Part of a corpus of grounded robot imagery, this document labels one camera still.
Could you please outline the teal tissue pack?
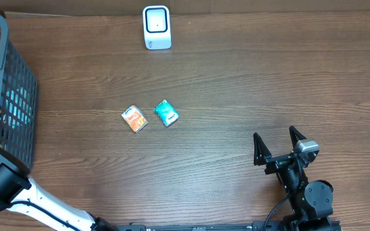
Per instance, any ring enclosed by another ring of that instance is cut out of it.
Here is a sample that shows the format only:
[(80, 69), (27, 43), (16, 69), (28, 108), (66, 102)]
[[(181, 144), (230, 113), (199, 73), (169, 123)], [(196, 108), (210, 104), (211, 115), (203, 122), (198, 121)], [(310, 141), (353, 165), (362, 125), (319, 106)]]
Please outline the teal tissue pack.
[(154, 112), (161, 119), (165, 127), (169, 127), (180, 117), (180, 114), (171, 106), (171, 104), (166, 99), (162, 100), (154, 108)]

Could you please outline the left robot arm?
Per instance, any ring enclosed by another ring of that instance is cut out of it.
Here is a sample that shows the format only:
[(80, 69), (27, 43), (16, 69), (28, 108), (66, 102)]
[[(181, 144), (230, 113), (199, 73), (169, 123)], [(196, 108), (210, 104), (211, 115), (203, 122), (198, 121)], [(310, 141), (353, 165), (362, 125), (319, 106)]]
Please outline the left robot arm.
[(4, 210), (27, 215), (55, 230), (116, 229), (104, 219), (74, 208), (44, 190), (25, 164), (0, 147), (0, 212)]

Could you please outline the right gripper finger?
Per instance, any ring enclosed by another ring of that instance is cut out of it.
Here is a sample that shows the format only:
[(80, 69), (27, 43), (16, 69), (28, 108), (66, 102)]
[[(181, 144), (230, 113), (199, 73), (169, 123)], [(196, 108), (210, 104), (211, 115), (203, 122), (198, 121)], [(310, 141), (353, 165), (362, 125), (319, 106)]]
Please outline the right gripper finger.
[(302, 150), (307, 138), (301, 134), (294, 126), (289, 127), (290, 138), (294, 150)]
[(253, 134), (253, 140), (254, 140), (254, 165), (255, 166), (265, 165), (267, 163), (266, 160), (268, 158), (271, 158), (272, 154), (258, 133)]

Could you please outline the long teal wipes pack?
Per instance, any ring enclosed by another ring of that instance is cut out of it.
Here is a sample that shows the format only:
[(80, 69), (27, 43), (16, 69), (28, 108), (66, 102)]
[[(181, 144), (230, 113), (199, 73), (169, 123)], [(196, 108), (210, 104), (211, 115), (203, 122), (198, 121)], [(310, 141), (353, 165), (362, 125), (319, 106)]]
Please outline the long teal wipes pack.
[(33, 119), (33, 109), (27, 100), (30, 100), (30, 94), (24, 88), (6, 92), (5, 107), (8, 114), (3, 116), (3, 121), (8, 120), (11, 128), (31, 124)]

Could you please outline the orange tissue pack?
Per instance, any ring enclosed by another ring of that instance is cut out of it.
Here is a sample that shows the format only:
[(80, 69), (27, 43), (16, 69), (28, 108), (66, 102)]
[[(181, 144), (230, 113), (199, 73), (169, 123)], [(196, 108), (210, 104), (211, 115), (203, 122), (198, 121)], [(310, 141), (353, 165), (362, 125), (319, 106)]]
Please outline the orange tissue pack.
[(138, 109), (135, 105), (127, 108), (121, 116), (135, 133), (141, 131), (148, 124), (148, 121), (143, 115), (142, 111), (140, 111), (140, 109)]

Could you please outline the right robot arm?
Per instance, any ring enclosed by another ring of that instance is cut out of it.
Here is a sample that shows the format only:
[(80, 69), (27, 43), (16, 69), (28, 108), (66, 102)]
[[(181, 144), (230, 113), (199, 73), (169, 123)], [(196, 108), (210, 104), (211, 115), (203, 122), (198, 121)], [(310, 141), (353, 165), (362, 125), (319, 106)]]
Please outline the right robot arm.
[[(319, 145), (313, 139), (306, 138), (294, 126), (289, 127), (293, 149), (289, 154), (272, 156), (258, 133), (253, 135), (254, 165), (265, 166), (265, 173), (276, 174), (284, 187), (286, 197), (268, 214), (259, 230), (315, 230), (335, 231), (342, 227), (338, 221), (332, 221), (333, 186), (325, 180), (309, 182), (304, 169), (313, 162), (319, 152)], [(289, 201), (292, 215), (281, 221), (270, 221), (274, 213)]]

